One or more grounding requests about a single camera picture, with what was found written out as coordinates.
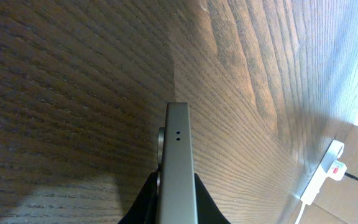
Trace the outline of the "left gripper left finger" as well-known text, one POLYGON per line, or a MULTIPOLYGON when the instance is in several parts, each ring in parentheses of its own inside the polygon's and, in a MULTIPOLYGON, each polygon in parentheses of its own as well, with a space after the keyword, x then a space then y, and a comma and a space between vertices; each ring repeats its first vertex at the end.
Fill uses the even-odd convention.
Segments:
POLYGON ((151 173, 129 211, 118 224, 155 224, 158 202, 158 171, 151 173))

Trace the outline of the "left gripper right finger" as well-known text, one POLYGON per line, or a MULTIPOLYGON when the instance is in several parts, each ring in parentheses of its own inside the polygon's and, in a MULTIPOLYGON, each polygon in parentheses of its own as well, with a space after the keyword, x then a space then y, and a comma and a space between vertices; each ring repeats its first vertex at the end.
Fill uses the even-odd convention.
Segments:
POLYGON ((195 190, 199 224, 230 224, 215 204, 198 174, 195 174, 195 190))

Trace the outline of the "Galaxy S25 Ultra smartphone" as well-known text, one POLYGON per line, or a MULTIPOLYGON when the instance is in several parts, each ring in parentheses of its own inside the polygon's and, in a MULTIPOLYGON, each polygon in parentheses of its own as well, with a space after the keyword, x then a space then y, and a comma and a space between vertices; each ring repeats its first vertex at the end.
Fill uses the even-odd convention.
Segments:
POLYGON ((158 131, 157 216, 161 224, 198 223, 187 103, 169 103, 158 131))

